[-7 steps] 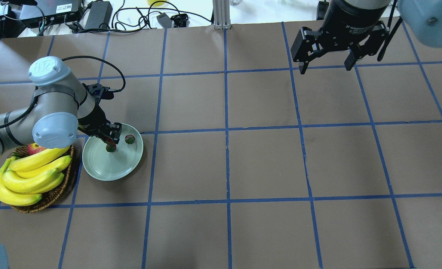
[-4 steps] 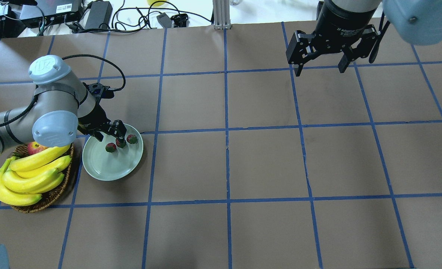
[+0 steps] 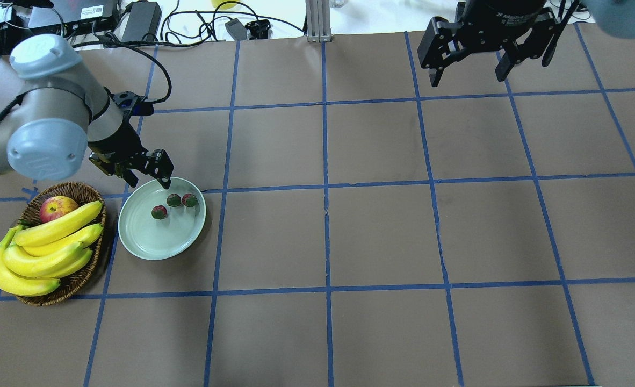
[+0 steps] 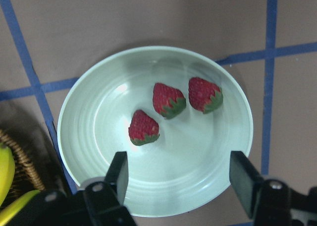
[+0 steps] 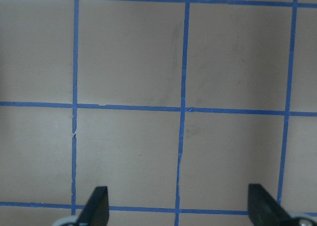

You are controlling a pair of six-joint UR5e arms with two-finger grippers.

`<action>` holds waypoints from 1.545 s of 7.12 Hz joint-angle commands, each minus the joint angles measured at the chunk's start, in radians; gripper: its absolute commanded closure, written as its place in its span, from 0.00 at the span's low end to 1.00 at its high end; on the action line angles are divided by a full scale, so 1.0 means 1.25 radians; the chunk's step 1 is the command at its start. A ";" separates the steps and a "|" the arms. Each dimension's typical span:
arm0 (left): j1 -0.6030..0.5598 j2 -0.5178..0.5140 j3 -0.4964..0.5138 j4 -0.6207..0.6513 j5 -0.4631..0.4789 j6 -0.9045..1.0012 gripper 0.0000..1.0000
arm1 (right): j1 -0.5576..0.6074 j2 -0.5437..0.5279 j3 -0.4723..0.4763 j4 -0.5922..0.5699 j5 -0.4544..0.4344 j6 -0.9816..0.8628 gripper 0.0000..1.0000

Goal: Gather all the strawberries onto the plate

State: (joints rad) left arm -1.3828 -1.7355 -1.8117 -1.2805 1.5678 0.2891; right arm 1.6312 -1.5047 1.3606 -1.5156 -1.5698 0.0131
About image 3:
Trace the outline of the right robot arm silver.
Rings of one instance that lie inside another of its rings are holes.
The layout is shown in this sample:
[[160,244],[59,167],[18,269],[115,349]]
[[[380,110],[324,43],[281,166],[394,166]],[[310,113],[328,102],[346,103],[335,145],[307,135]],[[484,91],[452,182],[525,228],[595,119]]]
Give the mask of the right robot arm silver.
[[455,21],[431,18],[417,49],[420,67],[433,87],[448,66],[483,52],[502,52],[495,69],[499,82],[526,60],[539,59],[547,67],[579,5],[603,32],[635,39],[635,1],[563,1],[558,14],[546,1],[461,1]]

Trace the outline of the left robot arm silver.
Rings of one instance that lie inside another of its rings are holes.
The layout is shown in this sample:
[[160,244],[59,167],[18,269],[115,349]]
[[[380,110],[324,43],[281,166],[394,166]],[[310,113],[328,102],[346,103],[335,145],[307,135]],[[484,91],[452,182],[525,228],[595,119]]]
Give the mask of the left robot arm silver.
[[111,93],[69,42],[53,34],[22,41],[10,55],[23,87],[0,110],[0,175],[33,180],[72,177],[87,157],[97,169],[135,187],[139,171],[168,189],[174,165],[164,149],[148,151],[130,123],[154,103],[131,91]]

